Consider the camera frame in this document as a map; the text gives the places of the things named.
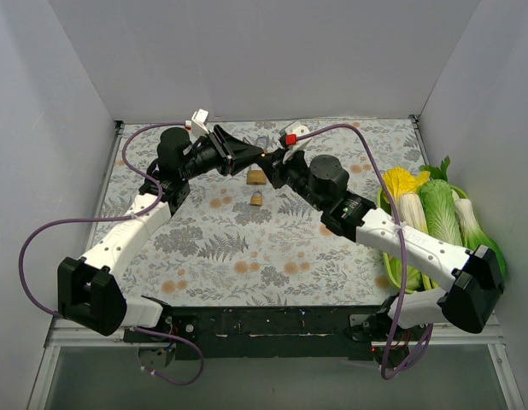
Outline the large brass padlock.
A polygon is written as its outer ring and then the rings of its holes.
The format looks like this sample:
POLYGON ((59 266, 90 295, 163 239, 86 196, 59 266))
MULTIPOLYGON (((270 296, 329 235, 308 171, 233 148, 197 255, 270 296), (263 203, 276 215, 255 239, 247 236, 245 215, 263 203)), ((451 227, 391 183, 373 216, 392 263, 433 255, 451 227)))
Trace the large brass padlock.
POLYGON ((262 149, 264 152, 267 152, 269 145, 269 138, 267 136, 261 135, 254 138, 244 137, 243 141, 247 144, 251 144, 262 149))
POLYGON ((246 175, 247 185, 265 185, 267 183, 266 174, 261 169, 250 169, 246 175))

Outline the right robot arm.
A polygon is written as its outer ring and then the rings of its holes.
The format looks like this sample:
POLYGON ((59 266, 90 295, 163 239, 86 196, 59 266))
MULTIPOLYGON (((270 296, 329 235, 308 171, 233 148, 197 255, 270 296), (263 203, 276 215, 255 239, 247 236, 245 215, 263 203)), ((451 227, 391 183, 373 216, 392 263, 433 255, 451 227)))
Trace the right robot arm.
POLYGON ((483 330, 505 290, 492 249, 466 249, 395 222, 349 191, 349 174, 332 155, 305 161, 299 151, 285 161, 283 153, 256 158, 274 187, 289 186, 320 211, 321 222, 335 235, 406 261, 437 283, 434 290, 389 297, 376 314, 383 337, 393 340, 415 326, 444 322, 472 334, 483 330))

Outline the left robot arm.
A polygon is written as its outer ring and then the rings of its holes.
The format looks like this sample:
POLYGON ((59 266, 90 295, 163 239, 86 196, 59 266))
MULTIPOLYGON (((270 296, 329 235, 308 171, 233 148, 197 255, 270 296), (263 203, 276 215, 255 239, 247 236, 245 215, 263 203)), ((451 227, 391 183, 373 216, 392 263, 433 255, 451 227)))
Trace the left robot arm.
POLYGON ((156 342, 166 340, 172 320, 164 305, 149 297, 127 297, 120 281, 152 235, 179 210, 190 193, 189 181, 209 171, 235 175, 262 157, 264 150, 236 139, 221 126, 196 141, 187 130, 163 131, 157 157, 124 220, 77 260, 58 267, 58 312, 64 318, 109 336, 121 327, 143 327, 156 342))

